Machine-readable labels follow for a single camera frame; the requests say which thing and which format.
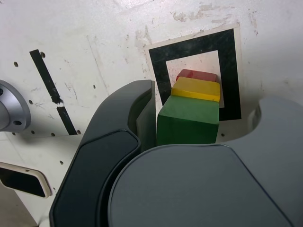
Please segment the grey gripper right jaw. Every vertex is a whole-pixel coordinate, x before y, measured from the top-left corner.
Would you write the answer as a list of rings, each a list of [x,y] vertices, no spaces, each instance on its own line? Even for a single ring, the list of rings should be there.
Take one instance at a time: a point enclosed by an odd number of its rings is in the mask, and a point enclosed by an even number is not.
[[[143,152],[110,193],[111,227],[300,227],[303,107],[260,100],[259,123],[225,144]]]

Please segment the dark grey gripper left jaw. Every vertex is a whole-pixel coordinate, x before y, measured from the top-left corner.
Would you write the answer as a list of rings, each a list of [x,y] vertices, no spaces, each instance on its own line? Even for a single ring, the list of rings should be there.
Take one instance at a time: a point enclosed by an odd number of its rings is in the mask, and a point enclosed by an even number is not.
[[[97,108],[50,209],[53,227],[106,227],[120,171],[156,146],[155,83],[131,82]]]

